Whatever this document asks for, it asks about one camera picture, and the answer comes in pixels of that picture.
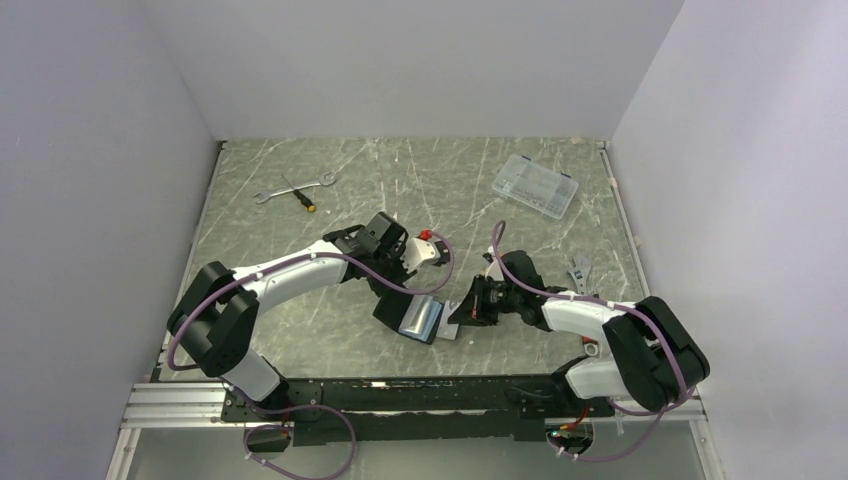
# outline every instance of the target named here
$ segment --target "floor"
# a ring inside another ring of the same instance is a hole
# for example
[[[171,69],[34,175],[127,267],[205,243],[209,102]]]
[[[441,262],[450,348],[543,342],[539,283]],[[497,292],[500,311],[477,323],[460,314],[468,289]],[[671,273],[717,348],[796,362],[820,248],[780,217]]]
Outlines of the floor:
[[[492,182],[512,154],[565,172],[580,183],[562,220],[499,198]],[[306,212],[290,195],[257,205],[253,194],[336,172],[331,187],[306,191]],[[329,231],[366,223],[385,211],[407,230],[449,237],[457,270],[437,294],[461,300],[484,266],[495,222],[507,220],[504,251],[526,250],[547,285],[574,288],[574,255],[591,258],[590,285],[602,298],[643,297],[634,259],[594,141],[581,138],[308,138],[230,141],[224,145],[202,220],[190,277],[213,260],[233,268],[300,250]],[[425,287],[444,270],[408,282]],[[495,327],[461,327],[456,340],[424,345],[371,316],[376,297],[352,281],[295,298],[257,323],[253,348],[287,377],[376,377],[549,373],[580,355],[580,339],[502,315]],[[199,371],[163,371],[191,379]]]

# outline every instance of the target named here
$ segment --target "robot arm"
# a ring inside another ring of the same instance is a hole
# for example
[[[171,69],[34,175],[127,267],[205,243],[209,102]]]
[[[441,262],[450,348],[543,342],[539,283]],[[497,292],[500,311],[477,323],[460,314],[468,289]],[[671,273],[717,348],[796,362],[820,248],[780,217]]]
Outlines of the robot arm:
[[[262,408],[282,408],[288,404],[288,383],[250,348],[253,326],[265,312],[298,295],[366,275],[363,268],[345,258],[402,285],[423,265],[447,263],[449,252],[444,242],[410,238],[400,224],[381,212],[368,225],[331,232],[308,248],[271,262],[233,270],[220,262],[205,265],[168,319],[168,330],[176,335],[210,295],[226,285],[240,283],[218,298],[217,305],[200,312],[185,330],[180,345],[208,377],[223,378]],[[273,268],[284,264],[287,266]],[[371,277],[368,281],[381,299],[391,294],[393,303],[406,302],[407,308],[402,310],[375,310],[380,321],[401,335],[432,343],[440,303],[426,295],[398,294]],[[427,307],[425,322],[416,324],[417,328],[405,324],[410,317],[407,310],[418,313],[422,306]]]
[[[680,388],[671,363],[643,321],[612,308],[612,304],[534,294],[505,278],[491,254],[484,256],[489,267],[474,278],[468,295],[448,319],[450,323],[494,325],[498,314],[515,312],[540,330],[574,333],[609,346],[611,355],[579,357],[551,375],[548,393],[558,403],[574,407],[598,397],[631,397],[646,410],[657,412],[679,399]],[[501,258],[522,283],[550,293],[565,291],[545,287],[526,252],[513,251]],[[687,389],[709,375],[706,357],[662,299],[648,297],[619,305],[641,312],[659,328],[680,366]]]

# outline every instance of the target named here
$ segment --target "screwdriver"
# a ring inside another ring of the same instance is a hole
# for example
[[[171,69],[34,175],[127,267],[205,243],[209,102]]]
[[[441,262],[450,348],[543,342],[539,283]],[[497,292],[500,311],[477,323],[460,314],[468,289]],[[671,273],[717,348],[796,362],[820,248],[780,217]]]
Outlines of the screwdriver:
[[[312,203],[312,200],[310,200],[309,197],[301,193],[300,190],[294,188],[294,185],[291,184],[291,182],[289,181],[289,179],[286,178],[285,175],[281,173],[280,176],[283,177],[283,181],[286,182],[286,185],[288,185],[288,187],[292,189],[292,193],[294,194],[294,196],[297,197],[298,200],[300,200],[300,204],[303,205],[303,208],[305,208],[307,212],[314,212],[315,204]]]

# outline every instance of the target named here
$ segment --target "wrench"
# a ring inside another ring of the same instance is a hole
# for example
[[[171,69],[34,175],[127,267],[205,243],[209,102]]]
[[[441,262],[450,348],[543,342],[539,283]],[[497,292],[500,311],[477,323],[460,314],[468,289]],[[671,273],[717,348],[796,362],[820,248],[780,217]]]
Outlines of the wrench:
[[[336,183],[335,174],[333,174],[333,172],[328,172],[328,173],[325,173],[324,175],[321,175],[320,177],[316,178],[315,180],[312,180],[312,181],[309,181],[309,182],[304,182],[304,183],[301,183],[299,185],[292,185],[292,186],[288,186],[288,187],[278,188],[276,190],[261,190],[259,192],[256,192],[255,194],[253,194],[253,198],[256,199],[256,204],[260,205],[260,204],[267,202],[268,200],[271,200],[272,198],[274,198],[276,196],[285,195],[286,193],[293,192],[295,189],[302,190],[304,188],[309,188],[309,187],[329,187],[330,185],[332,185],[334,183]]]
[[[568,271],[568,274],[571,275],[571,278],[574,279],[574,283],[577,285],[577,293],[580,295],[589,295],[589,288],[586,287],[586,283],[589,280],[589,273],[592,271],[592,261],[589,260],[589,257],[578,253],[572,259],[574,262],[574,268]]]

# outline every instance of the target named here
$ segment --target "open-end wrench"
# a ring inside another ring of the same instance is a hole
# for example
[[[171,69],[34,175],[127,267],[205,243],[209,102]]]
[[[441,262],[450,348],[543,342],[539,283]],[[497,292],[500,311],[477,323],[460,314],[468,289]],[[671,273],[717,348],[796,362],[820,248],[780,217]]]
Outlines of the open-end wrench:
[[[589,282],[589,273],[592,271],[592,261],[589,257],[578,253],[572,259],[574,268],[568,270],[568,274],[574,279],[577,286],[577,293],[580,295],[589,295],[589,288],[586,286]]]
[[[283,188],[278,188],[276,190],[262,190],[253,194],[253,198],[256,199],[257,204],[262,204],[271,200],[274,197],[285,195],[287,193],[291,193],[295,190],[302,190],[304,188],[309,187],[329,187],[330,185],[336,183],[336,176],[333,172],[327,172],[324,175],[316,178],[315,180],[311,180],[309,182],[304,182],[298,185],[289,185]]]
[[[592,260],[589,257],[578,253],[571,261],[574,262],[574,268],[568,270],[568,274],[574,279],[577,285],[577,293],[580,295],[590,295],[589,292],[589,274],[592,272]],[[597,357],[601,354],[601,345],[597,340],[589,337],[583,337],[583,351],[590,357]]]

